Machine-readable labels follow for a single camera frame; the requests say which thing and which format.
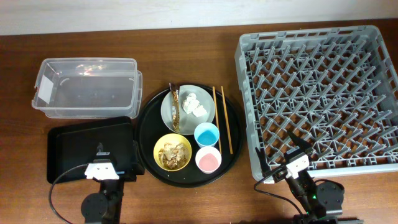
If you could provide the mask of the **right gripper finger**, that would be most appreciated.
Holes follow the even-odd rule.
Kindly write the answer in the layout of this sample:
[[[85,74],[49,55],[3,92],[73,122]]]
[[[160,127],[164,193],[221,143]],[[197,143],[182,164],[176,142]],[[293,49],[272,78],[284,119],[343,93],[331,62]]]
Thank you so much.
[[[287,131],[287,134],[289,135],[289,138],[292,140],[292,142],[297,146],[301,151],[303,151],[306,154],[313,154],[313,145],[310,144],[309,142],[306,142],[304,139],[296,136],[293,132]]]
[[[265,149],[259,149],[258,147],[256,147],[255,150],[259,159],[261,172],[262,174],[267,174],[271,169],[269,168],[268,163],[266,161]]]

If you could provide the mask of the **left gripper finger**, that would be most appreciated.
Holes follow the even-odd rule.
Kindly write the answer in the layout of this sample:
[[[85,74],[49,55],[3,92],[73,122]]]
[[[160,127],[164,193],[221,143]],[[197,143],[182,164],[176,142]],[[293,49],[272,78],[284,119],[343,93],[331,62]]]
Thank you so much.
[[[133,141],[133,160],[132,169],[136,175],[144,175],[145,167],[142,165],[141,157],[139,155],[139,144],[137,141]]]
[[[103,144],[100,142],[99,144],[98,144],[98,146],[97,146],[97,153],[96,153],[96,155],[97,156],[108,156],[109,155],[109,152],[107,152],[107,151],[105,151],[104,149],[103,149]]]

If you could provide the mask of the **yellow bowl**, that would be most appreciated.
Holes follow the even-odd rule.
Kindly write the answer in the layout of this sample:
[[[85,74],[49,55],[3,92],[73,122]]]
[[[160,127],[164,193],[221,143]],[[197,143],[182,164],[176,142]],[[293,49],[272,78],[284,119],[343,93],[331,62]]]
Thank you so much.
[[[169,170],[169,169],[166,169],[166,168],[164,168],[164,167],[162,166],[162,164],[160,163],[159,158],[158,158],[158,152],[159,152],[159,150],[160,150],[161,148],[164,147],[164,144],[165,144],[165,143],[171,143],[171,144],[179,144],[179,143],[182,143],[182,144],[184,144],[185,147],[188,149],[188,154],[189,154],[189,156],[188,156],[188,162],[187,162],[182,168],[179,168],[179,169],[176,169],[176,170]],[[184,136],[182,136],[182,135],[180,135],[180,134],[175,134],[175,133],[166,134],[165,136],[162,136],[162,137],[156,142],[156,144],[155,144],[155,146],[154,146],[154,150],[153,150],[153,156],[154,156],[154,159],[155,159],[156,164],[157,164],[160,168],[162,168],[163,170],[166,170],[166,171],[174,172],[174,171],[181,170],[181,169],[185,168],[185,167],[188,165],[188,163],[190,162],[190,159],[192,158],[192,147],[191,147],[191,144],[190,144],[190,142],[188,141],[188,139],[185,138]]]

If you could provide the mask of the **food scraps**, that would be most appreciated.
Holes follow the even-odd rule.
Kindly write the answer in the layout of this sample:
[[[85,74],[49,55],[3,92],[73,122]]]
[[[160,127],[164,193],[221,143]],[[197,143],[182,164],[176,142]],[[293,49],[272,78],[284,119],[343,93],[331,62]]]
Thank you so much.
[[[165,143],[158,152],[160,163],[169,170],[182,168],[188,162],[188,156],[188,149],[182,143]]]

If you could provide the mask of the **pink cup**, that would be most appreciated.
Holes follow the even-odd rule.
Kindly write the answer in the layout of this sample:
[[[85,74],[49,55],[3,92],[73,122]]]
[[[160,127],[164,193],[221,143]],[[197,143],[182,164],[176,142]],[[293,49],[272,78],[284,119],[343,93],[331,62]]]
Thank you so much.
[[[195,156],[197,167],[205,174],[214,173],[221,165],[222,156],[215,147],[201,148]]]

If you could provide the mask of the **wooden chopstick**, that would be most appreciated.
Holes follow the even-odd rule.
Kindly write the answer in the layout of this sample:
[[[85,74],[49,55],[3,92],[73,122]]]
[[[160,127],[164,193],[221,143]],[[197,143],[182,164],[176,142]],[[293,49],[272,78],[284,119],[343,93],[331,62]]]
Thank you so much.
[[[232,147],[232,141],[231,141],[231,133],[230,133],[230,127],[229,127],[229,118],[228,118],[228,110],[227,110],[227,105],[226,105],[226,99],[224,95],[224,88],[221,86],[221,96],[223,100],[223,109],[224,109],[224,118],[226,122],[226,130],[227,130],[227,135],[228,135],[228,146],[229,146],[229,153],[233,154],[233,147]]]
[[[212,87],[213,91],[213,101],[215,104],[215,119],[216,119],[216,127],[218,128],[218,133],[219,133],[219,138],[218,138],[218,147],[219,147],[219,152],[222,155],[222,147],[221,147],[221,133],[220,133],[220,125],[219,125],[219,119],[218,119],[218,107],[217,107],[217,99],[216,99],[216,89],[215,86]]]

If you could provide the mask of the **blue cup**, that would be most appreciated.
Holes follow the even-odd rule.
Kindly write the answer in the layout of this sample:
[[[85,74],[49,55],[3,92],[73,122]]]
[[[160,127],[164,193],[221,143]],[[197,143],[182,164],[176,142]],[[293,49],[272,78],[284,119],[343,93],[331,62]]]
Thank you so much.
[[[201,123],[194,130],[194,138],[200,147],[213,147],[220,138],[220,132],[213,123]]]

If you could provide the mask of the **grey plate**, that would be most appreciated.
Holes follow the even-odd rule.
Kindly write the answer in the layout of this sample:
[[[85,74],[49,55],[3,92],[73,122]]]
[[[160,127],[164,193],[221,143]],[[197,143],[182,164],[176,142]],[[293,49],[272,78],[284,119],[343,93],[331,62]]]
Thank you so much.
[[[206,110],[206,114],[201,117],[196,117],[193,113],[186,114],[183,110],[183,101],[186,100],[190,93],[196,94],[197,100],[200,105]],[[171,131],[174,131],[172,126],[172,94],[170,90],[166,90],[166,96],[164,97],[160,114],[162,121]],[[215,103],[213,97],[202,87],[196,85],[182,85],[180,86],[179,92],[179,115],[180,115],[180,131],[182,135],[192,135],[195,128],[201,123],[212,123],[215,118]]]

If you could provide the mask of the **white tissue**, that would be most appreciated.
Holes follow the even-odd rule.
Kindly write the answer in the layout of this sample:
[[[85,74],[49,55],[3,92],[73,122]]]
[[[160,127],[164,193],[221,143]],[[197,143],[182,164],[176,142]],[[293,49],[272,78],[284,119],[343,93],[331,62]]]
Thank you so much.
[[[182,103],[182,108],[186,114],[193,114],[195,117],[201,117],[207,114],[207,110],[197,100],[194,93],[189,93]]]

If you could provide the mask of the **brown gold snack wrapper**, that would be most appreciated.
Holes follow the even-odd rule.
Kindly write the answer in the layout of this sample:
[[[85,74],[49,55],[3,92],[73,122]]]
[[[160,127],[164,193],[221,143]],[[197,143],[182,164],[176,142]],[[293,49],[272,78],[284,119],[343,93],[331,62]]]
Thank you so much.
[[[180,112],[179,112],[179,88],[176,84],[170,83],[170,92],[172,95],[172,127],[176,133],[180,132]]]

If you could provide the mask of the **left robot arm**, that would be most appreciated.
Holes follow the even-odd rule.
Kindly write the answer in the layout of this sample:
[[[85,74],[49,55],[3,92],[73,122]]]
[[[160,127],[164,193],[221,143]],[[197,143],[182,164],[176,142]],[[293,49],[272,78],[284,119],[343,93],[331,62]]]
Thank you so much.
[[[100,184],[99,191],[89,194],[81,203],[81,214],[85,223],[119,223],[124,196],[124,184],[136,182],[138,175],[145,173],[140,162],[138,143],[132,142],[132,156],[125,171],[117,171],[118,161],[114,154],[98,144],[96,154],[89,161],[85,170],[87,179]]]

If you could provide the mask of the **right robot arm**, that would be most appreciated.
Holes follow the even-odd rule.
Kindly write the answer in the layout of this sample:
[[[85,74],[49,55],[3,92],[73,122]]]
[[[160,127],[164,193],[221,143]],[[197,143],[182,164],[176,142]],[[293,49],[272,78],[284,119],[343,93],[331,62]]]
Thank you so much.
[[[295,147],[284,153],[285,161],[273,170],[266,163],[265,150],[255,148],[263,178],[254,184],[254,190],[292,204],[298,211],[293,217],[293,223],[364,223],[364,220],[359,219],[338,218],[343,213],[345,188],[332,180],[314,180],[307,171],[313,146],[290,131],[287,134]],[[293,201],[285,197],[259,190],[257,186],[268,178],[272,178],[275,183],[285,180],[292,195],[305,211],[302,212]]]

